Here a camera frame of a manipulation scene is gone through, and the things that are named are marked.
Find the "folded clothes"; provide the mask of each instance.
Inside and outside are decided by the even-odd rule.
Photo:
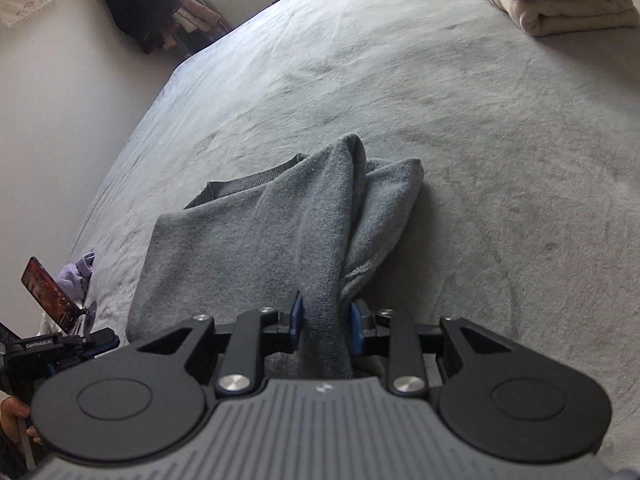
[[[196,18],[199,18],[201,20],[204,20],[204,22],[209,23],[209,25],[215,26],[222,19],[222,16],[220,16],[215,10],[209,9],[209,7],[204,6],[200,2],[197,2],[196,0],[181,0],[181,2],[182,2],[182,7],[180,8],[181,10],[185,10],[186,12],[191,13]],[[196,23],[196,25],[198,25],[198,28],[200,30],[204,30],[203,28],[200,27],[199,23]]]
[[[209,23],[201,20],[200,18],[196,18],[193,14],[191,14],[183,7],[180,7],[180,9],[178,9],[178,12],[174,14],[174,20],[180,23],[180,26],[189,33],[198,29],[203,32],[210,32],[213,28],[211,25],[209,25]]]
[[[487,0],[531,36],[640,27],[632,0]]]

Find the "gray sweater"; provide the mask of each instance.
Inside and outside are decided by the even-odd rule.
[[[348,306],[398,242],[422,183],[420,160],[367,160],[355,135],[231,182],[210,182],[162,215],[131,305],[135,341],[196,314],[233,322],[251,308],[305,301],[297,357],[268,374],[343,378]]]

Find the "phone screen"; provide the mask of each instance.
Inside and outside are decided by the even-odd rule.
[[[44,270],[37,258],[32,257],[29,260],[22,275],[22,284],[63,332],[68,334],[73,330],[82,315],[82,310]]]

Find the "purple cloth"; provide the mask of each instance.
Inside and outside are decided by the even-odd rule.
[[[72,301],[84,301],[89,280],[94,272],[95,252],[85,254],[74,264],[66,264],[56,277],[56,283]]]

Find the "mattress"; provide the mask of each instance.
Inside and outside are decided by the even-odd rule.
[[[158,215],[348,132],[425,169],[371,306],[468,317],[593,376],[602,459],[640,466],[637,29],[536,40],[484,0],[269,7],[176,70],[105,178],[72,254],[96,251],[95,327],[124,338]]]

